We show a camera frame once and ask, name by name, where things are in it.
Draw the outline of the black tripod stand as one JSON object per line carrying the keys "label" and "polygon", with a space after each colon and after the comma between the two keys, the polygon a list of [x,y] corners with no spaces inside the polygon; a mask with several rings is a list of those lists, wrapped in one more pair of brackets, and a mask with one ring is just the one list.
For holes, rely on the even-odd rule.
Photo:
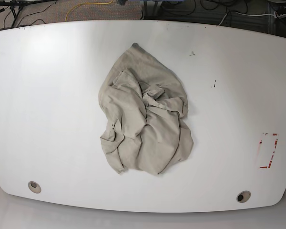
{"label": "black tripod stand", "polygon": [[[14,28],[15,22],[20,14],[20,12],[23,10],[24,7],[33,5],[33,4],[39,4],[44,2],[43,0],[0,0],[0,13],[4,12],[5,10],[9,9],[9,13],[5,17],[3,21],[3,28],[4,29],[11,29]],[[6,19],[8,15],[13,15],[13,22],[10,27],[7,27],[5,25]]]}

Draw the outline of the white power strip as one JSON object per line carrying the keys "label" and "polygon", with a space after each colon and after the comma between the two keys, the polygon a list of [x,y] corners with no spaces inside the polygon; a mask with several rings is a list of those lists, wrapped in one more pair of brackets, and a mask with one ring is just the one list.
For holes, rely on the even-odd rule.
{"label": "white power strip", "polygon": [[275,11],[274,16],[276,19],[286,18],[286,7],[278,8]]}

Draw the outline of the red tape rectangle marking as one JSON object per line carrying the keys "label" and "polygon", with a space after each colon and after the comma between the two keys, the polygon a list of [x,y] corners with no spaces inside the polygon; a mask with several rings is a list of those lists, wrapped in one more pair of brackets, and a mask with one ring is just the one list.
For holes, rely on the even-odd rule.
{"label": "red tape rectangle marking", "polygon": [[267,169],[271,167],[277,143],[278,134],[262,133],[257,153],[258,168]]}

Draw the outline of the beige T-shirt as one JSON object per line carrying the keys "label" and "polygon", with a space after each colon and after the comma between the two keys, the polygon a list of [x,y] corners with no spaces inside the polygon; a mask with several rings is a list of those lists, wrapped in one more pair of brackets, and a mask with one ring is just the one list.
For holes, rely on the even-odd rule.
{"label": "beige T-shirt", "polygon": [[107,118],[101,147],[115,172],[159,175],[189,157],[194,142],[184,122],[188,100],[182,83],[137,43],[114,63],[98,100]]}

